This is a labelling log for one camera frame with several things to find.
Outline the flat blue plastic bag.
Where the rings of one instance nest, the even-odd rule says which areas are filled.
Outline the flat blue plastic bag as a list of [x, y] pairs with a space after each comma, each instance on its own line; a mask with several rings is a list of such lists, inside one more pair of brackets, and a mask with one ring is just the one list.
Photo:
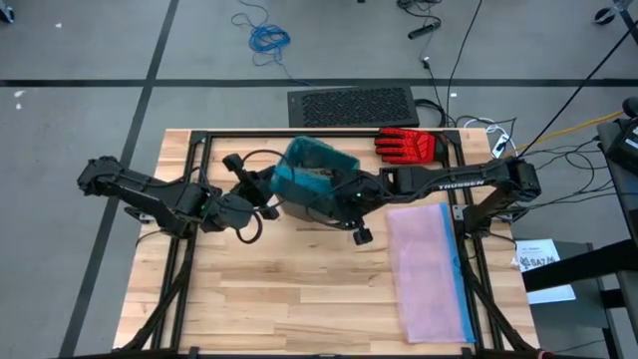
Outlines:
[[458, 252], [454, 227], [450, 215], [450, 206], [447, 203], [439, 204], [444, 219], [444, 229], [446, 234], [446, 242], [450, 253], [450, 262], [452, 266], [454, 289], [456, 292], [457, 307], [461, 316], [461, 328], [463, 331], [463, 339], [466, 343], [476, 343], [476, 337], [472, 326], [472, 321], [468, 309], [467, 295], [465, 283], [461, 269], [461, 259]]

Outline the pink plastic bag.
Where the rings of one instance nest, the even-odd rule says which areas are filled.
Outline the pink plastic bag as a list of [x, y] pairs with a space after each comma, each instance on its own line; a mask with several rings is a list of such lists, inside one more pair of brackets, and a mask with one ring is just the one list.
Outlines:
[[389, 249], [406, 340], [466, 343], [439, 204], [392, 209]]

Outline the black chair base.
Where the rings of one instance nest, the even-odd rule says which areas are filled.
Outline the black chair base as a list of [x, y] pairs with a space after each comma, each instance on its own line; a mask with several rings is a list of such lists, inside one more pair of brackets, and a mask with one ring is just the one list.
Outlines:
[[611, 7], [605, 7], [597, 11], [593, 22], [596, 25], [604, 26], [611, 23], [617, 15], [625, 11], [634, 0], [612, 0]]

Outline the red and black work glove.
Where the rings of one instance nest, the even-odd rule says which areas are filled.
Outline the red and black work glove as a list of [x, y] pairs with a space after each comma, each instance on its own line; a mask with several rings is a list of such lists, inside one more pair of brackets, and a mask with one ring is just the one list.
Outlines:
[[382, 128], [374, 140], [375, 153], [391, 165], [443, 163], [448, 157], [447, 141], [431, 132]]

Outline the white power strip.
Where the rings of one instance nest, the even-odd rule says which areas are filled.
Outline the white power strip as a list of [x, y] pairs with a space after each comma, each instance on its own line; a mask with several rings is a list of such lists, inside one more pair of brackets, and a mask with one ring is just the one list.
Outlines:
[[501, 157], [501, 155], [505, 152], [506, 147], [509, 143], [510, 137], [507, 133], [501, 134], [498, 140], [496, 141], [494, 147], [491, 150], [491, 154], [495, 159]]

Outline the white printed paper sheet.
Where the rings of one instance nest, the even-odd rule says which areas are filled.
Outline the white printed paper sheet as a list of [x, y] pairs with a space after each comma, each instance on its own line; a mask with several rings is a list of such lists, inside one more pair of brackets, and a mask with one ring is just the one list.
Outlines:
[[[510, 264], [516, 266], [521, 273], [560, 260], [560, 256], [552, 239], [519, 240], [515, 245], [515, 257]], [[530, 305], [565, 302], [576, 299], [570, 284], [546, 289], [528, 291]]]

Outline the black perforated computer case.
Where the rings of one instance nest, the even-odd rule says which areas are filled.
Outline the black perforated computer case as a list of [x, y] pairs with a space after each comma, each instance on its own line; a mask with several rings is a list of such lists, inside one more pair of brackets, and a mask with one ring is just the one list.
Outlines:
[[412, 90], [351, 87], [287, 94], [291, 128], [380, 128], [420, 124]]

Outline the dark grey trash bin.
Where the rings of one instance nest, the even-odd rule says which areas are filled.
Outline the dark grey trash bin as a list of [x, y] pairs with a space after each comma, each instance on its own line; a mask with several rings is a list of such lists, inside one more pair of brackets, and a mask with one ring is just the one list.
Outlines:
[[326, 225], [339, 225], [340, 220], [335, 219], [335, 206], [330, 200], [318, 199], [310, 205], [305, 205], [287, 200], [281, 204], [281, 209], [289, 216], [308, 222], [316, 222]]

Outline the teal plastic trash bag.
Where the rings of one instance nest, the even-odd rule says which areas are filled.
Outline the teal plastic trash bag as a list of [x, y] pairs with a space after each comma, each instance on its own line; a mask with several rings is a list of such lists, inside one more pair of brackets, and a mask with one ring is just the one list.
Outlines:
[[335, 209], [333, 171], [358, 170], [360, 161], [310, 137], [295, 137], [275, 166], [270, 189], [279, 199], [327, 213]]

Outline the black equipment cart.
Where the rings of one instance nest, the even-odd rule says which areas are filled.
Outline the black equipment cart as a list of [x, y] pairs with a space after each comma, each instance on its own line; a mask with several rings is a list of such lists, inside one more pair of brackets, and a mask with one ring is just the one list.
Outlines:
[[602, 329], [610, 359], [620, 359], [609, 311], [624, 308], [638, 343], [638, 97], [622, 104], [626, 115], [597, 127], [601, 149], [611, 174], [630, 237], [598, 249], [561, 259], [523, 275], [528, 289], [587, 280], [594, 284], [594, 304], [607, 320]]

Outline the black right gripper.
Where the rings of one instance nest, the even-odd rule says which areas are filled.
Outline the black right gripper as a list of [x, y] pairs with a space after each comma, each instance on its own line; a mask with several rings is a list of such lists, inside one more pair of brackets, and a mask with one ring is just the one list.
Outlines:
[[378, 176], [353, 170], [333, 170], [330, 175], [331, 189], [324, 197], [329, 209], [325, 224], [342, 230], [355, 230], [365, 225], [363, 217], [384, 203], [386, 188]]

